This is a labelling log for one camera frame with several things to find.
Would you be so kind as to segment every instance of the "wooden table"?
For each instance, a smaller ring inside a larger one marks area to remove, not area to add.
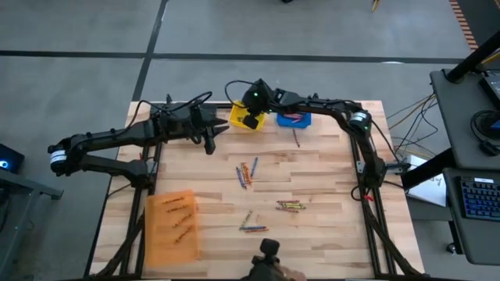
[[[130,105],[127,123],[136,104]],[[390,140],[381,101],[363,101],[362,105]],[[137,120],[147,119],[148,113],[148,105],[142,105]],[[221,109],[219,115],[229,119],[229,110]],[[188,140],[163,146],[156,193],[195,192],[201,258],[164,269],[148,269],[145,264],[143,278],[239,279],[252,267],[252,256],[260,254],[264,237],[278,240],[281,263],[304,272],[308,279],[373,277],[361,204],[350,197],[356,178],[348,135],[331,117],[313,115],[312,125],[297,131],[298,148],[292,130],[279,127],[275,117],[268,115],[259,132],[232,126],[216,138],[213,155]],[[373,129],[372,134],[379,156],[393,160],[378,131]],[[141,148],[122,147],[118,159],[130,161],[140,152]],[[244,190],[234,168],[240,162],[252,165],[255,156],[259,164],[254,183]],[[387,180],[399,183],[397,176],[387,176]],[[121,177],[113,179],[110,192],[127,183]],[[380,192],[391,239],[412,266],[423,272],[403,190],[385,184]],[[123,242],[133,193],[128,188],[107,201],[91,273],[102,269]],[[298,214],[275,209],[276,200],[290,199],[299,199],[307,209]],[[249,209],[254,210],[249,224],[264,225],[270,231],[238,231]],[[379,240],[377,248],[386,272]],[[132,257],[133,272],[134,252]]]

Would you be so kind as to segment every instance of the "blue bowl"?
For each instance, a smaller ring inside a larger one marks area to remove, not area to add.
[[[294,120],[288,117],[284,117],[281,114],[277,114],[276,121],[280,126],[287,126],[296,129],[305,129],[307,126],[311,125],[311,113],[297,112],[303,114],[302,120],[294,123]]]

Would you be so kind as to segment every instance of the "orange plastic tray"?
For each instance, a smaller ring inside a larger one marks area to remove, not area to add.
[[[149,196],[145,219],[145,261],[148,268],[199,258],[193,190]]]

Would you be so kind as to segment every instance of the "concrete floor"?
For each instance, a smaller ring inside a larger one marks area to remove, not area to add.
[[[160,0],[8,0],[0,3],[0,50],[145,52]],[[155,52],[356,56],[356,62],[271,62],[154,59],[142,98],[188,100],[233,79],[260,77],[273,87],[324,98],[382,100],[389,115],[429,94],[428,73],[453,65],[359,62],[363,57],[460,58],[469,49],[448,0],[170,0]],[[109,177],[76,173],[57,178],[46,148],[74,133],[121,127],[142,59],[0,57],[0,143],[24,153],[22,174],[65,191],[37,205],[16,273],[35,280],[84,273]],[[242,88],[234,87],[237,97]],[[440,130],[422,145],[449,146]],[[395,123],[397,117],[390,120]],[[403,137],[411,122],[391,131]],[[430,132],[422,125],[414,139]],[[116,150],[101,151],[114,158]],[[443,252],[445,222],[414,222],[426,272],[436,277],[493,280],[500,268],[470,265]]]

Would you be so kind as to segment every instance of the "blue keyboard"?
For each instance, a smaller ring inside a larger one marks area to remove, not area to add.
[[[460,185],[466,218],[500,221],[500,183],[462,176]]]

